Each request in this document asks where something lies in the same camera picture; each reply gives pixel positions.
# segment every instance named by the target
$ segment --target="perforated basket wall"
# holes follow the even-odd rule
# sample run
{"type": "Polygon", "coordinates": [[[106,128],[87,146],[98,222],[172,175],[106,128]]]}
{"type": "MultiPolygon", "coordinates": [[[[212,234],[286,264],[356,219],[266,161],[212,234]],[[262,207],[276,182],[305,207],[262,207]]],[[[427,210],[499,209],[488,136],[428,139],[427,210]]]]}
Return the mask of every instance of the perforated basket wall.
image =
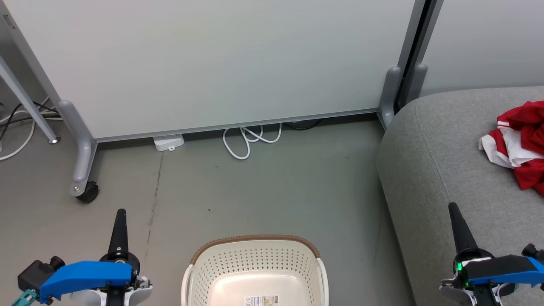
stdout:
{"type": "Polygon", "coordinates": [[[322,304],[316,255],[298,241],[252,240],[218,244],[202,252],[193,264],[191,306],[207,306],[209,289],[217,277],[255,270],[298,273],[300,280],[306,282],[310,305],[322,304]]]}

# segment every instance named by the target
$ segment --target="red garment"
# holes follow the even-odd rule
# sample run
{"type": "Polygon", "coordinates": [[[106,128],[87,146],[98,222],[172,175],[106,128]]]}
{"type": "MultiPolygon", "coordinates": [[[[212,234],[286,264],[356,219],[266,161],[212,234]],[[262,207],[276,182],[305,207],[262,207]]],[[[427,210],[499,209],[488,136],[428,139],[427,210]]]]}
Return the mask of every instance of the red garment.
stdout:
{"type": "Polygon", "coordinates": [[[507,111],[497,118],[497,127],[480,139],[480,149],[491,162],[513,168],[522,190],[535,188],[544,195],[544,158],[538,156],[544,155],[544,101],[507,111]]]}

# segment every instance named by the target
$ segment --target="laundry basket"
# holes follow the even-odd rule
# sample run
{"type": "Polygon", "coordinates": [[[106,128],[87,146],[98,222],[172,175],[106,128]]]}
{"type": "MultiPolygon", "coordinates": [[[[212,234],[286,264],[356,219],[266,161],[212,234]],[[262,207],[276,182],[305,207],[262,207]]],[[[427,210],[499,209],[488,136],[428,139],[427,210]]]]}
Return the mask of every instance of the laundry basket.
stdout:
{"type": "Polygon", "coordinates": [[[253,235],[205,244],[191,259],[182,306],[328,306],[319,252],[308,240],[253,235]]]}

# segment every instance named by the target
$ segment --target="basket bottom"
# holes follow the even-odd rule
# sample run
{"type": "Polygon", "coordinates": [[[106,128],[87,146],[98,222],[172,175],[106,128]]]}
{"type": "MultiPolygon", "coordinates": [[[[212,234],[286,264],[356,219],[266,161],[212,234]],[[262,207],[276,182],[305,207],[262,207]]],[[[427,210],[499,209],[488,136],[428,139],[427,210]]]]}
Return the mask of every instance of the basket bottom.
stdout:
{"type": "Polygon", "coordinates": [[[208,306],[312,306],[300,274],[258,270],[225,274],[212,284],[208,306]]]}

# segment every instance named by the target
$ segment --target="white cable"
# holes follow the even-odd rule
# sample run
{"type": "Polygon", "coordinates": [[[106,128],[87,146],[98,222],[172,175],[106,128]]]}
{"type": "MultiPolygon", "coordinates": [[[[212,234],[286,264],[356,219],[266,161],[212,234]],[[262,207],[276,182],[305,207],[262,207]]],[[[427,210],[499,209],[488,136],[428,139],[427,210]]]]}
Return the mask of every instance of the white cable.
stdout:
{"type": "MultiPolygon", "coordinates": [[[[45,102],[47,102],[47,100],[49,100],[49,97],[46,97],[46,98],[42,101],[41,105],[44,105],[45,102]]],[[[20,114],[20,113],[28,113],[28,111],[16,111],[16,112],[15,112],[15,114],[20,114]]],[[[56,113],[55,113],[55,112],[51,112],[51,111],[43,111],[43,112],[41,112],[41,114],[42,114],[42,115],[49,115],[49,114],[56,114],[56,113]]],[[[4,118],[4,119],[1,119],[1,120],[0,120],[0,123],[6,121],[6,120],[8,120],[8,119],[9,119],[9,117],[6,117],[6,118],[4,118]]],[[[47,119],[47,120],[62,120],[62,118],[46,118],[46,119],[47,119]]],[[[30,134],[28,135],[27,140],[25,140],[24,143],[23,143],[17,150],[15,150],[15,152],[13,152],[13,153],[11,153],[11,154],[8,154],[8,155],[6,155],[6,156],[0,157],[0,161],[7,160],[8,158],[13,157],[13,156],[15,156],[17,153],[19,153],[19,152],[20,152],[20,151],[28,144],[28,142],[29,142],[30,139],[32,138],[32,135],[34,134],[34,128],[36,128],[36,121],[32,121],[32,128],[30,129],[30,134]]]]}
{"type": "Polygon", "coordinates": [[[280,136],[281,136],[281,123],[280,123],[280,129],[277,133],[277,137],[276,139],[274,140],[268,140],[268,139],[264,139],[262,136],[263,136],[263,126],[261,125],[261,132],[259,133],[259,135],[253,133],[252,131],[248,130],[247,128],[245,127],[241,127],[240,128],[240,133],[242,133],[242,137],[244,137],[244,141],[245,141],[245,146],[246,148],[248,149],[248,153],[245,155],[245,156],[238,156],[236,154],[234,154],[234,152],[231,150],[231,148],[228,146],[227,144],[227,140],[225,139],[225,135],[227,134],[227,131],[229,130],[228,128],[223,132],[223,143],[225,144],[225,147],[227,148],[228,152],[234,157],[236,158],[237,160],[245,160],[249,157],[249,153],[250,153],[250,149],[249,149],[249,143],[254,143],[254,142],[257,142],[259,140],[261,141],[264,141],[266,143],[275,143],[278,141],[278,139],[280,139],[280,136]],[[253,135],[255,137],[255,139],[248,139],[247,135],[245,134],[246,131],[253,135]]]}

